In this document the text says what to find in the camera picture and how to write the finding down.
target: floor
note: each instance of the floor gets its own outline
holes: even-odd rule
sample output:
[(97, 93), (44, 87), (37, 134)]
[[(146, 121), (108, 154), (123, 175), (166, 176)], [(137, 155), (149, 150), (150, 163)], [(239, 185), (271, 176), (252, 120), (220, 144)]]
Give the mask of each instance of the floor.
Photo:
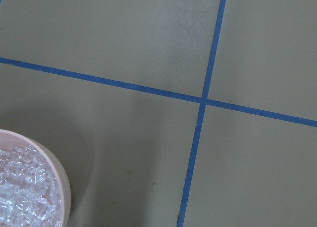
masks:
[(0, 0), (0, 129), (67, 227), (316, 226), (316, 1)]

